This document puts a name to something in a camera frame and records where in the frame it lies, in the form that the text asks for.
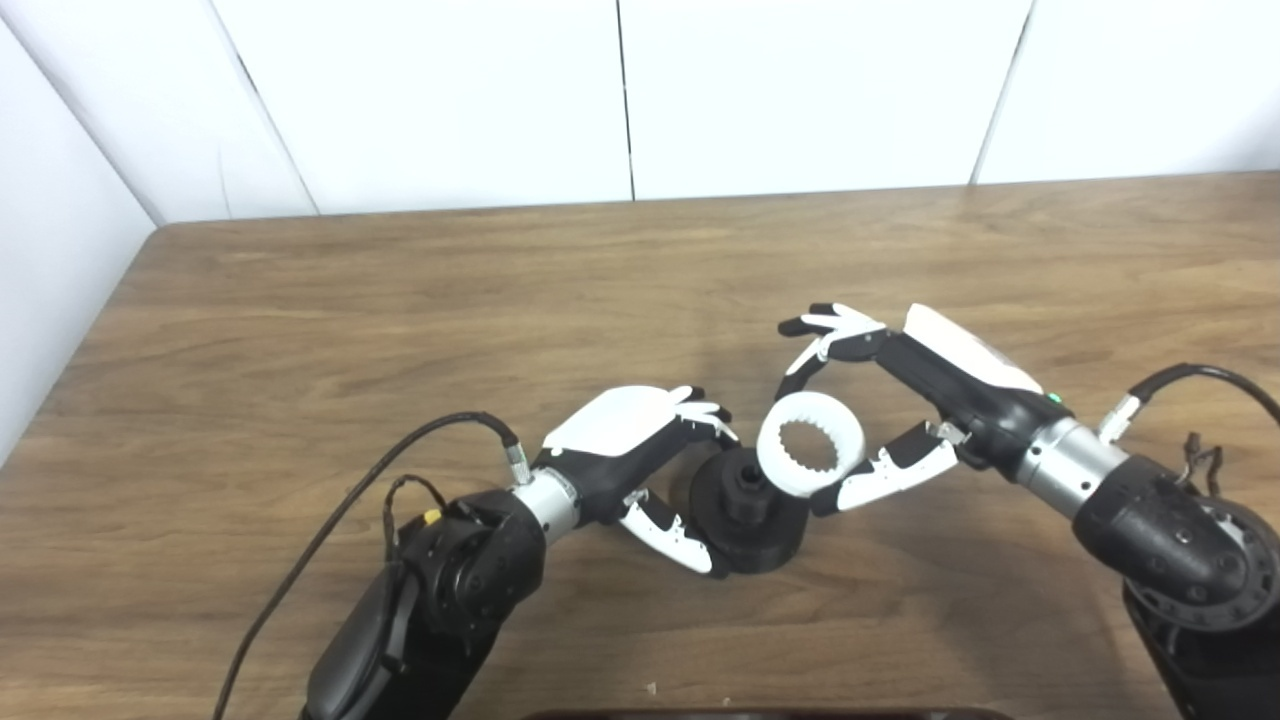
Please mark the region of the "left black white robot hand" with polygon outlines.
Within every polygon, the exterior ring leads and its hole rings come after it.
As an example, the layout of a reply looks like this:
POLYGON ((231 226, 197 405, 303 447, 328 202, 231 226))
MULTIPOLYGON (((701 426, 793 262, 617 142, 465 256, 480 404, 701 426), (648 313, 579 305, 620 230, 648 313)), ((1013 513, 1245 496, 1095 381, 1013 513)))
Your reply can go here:
POLYGON ((527 479, 511 491, 548 544, 591 524, 620 524, 687 570, 721 579, 730 574, 723 555, 645 484, 691 445, 741 448, 730 420, 698 387, 614 387, 550 430, 527 479))

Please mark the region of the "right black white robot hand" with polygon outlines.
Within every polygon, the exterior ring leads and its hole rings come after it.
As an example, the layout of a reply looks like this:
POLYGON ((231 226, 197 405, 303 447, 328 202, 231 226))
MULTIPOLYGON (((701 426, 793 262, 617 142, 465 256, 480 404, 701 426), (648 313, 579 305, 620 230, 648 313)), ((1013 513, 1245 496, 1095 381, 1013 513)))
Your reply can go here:
POLYGON ((1073 416, 1002 354, 923 304, 909 307, 897 331, 842 304, 813 304, 777 331, 815 337, 785 373, 777 398, 803 391, 832 360, 876 363, 940 415, 817 489, 808 501, 817 518, 914 488, 960 462, 1015 471, 1038 433, 1073 416))

